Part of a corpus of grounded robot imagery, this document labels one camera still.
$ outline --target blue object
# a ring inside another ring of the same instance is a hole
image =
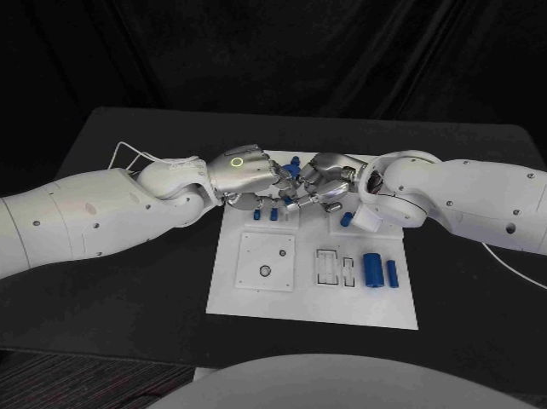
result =
[[[283,168],[290,172],[293,178],[296,179],[296,177],[302,173],[302,159],[294,156],[290,164],[286,164]]]
[[[400,288],[400,276],[397,275],[397,262],[389,260],[387,262],[388,267],[388,284],[391,288]]]
[[[345,218],[342,219],[342,226],[346,228],[351,223],[352,223],[352,219],[353,219],[353,213],[351,211],[348,211],[345,213]]]
[[[366,286],[379,288],[385,286],[385,273],[382,271],[382,258],[378,253],[364,255],[364,271],[366,273]]]

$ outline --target dark background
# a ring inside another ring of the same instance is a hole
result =
[[[547,164],[547,2],[0,2],[0,196],[103,106],[518,124]]]

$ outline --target table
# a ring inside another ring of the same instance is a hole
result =
[[[160,157],[211,161],[248,143],[273,150],[381,154],[545,165],[513,125],[98,108],[58,178],[108,166],[118,141]],[[118,166],[133,153],[121,151]],[[205,313],[222,208],[191,228],[120,254],[35,268],[0,281],[0,349],[225,367],[280,354],[400,360],[508,392],[547,395],[547,292],[512,274],[482,244],[434,221],[405,230],[420,330]],[[547,257],[499,250],[547,284]]]

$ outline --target floor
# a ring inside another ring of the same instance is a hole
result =
[[[0,409],[143,409],[212,370],[100,358],[6,354]],[[547,396],[513,395],[547,409]]]

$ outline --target white cable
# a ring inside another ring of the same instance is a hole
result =
[[[499,256],[495,254],[492,248],[483,243],[483,246],[486,247],[488,251],[492,253],[492,256],[498,260],[498,262],[519,276],[522,279],[526,279],[532,284],[537,284],[539,287],[545,288],[547,290],[547,286],[531,279],[526,275],[524,275],[513,267],[508,265],[508,263],[499,258]]]
[[[196,160],[198,156],[191,156],[189,158],[183,158],[183,159],[160,159],[156,158],[150,153],[147,152],[142,152],[139,149],[136,149],[127,142],[118,142],[117,148],[114,149],[114,155],[113,155],[113,160],[111,160],[111,164],[108,166],[108,169],[113,168],[114,166],[114,160],[117,159],[117,154],[118,154],[118,149],[120,149],[120,145],[124,145],[127,147],[130,147],[130,149],[133,149],[133,151],[136,151],[139,153],[139,156],[136,157],[136,160],[133,161],[133,163],[130,164],[127,170],[130,169],[130,167],[133,166],[133,164],[136,164],[139,158],[143,156],[144,158],[147,158],[149,160],[152,160],[153,162],[162,162],[165,164],[183,164],[185,162],[189,162],[191,160]]]

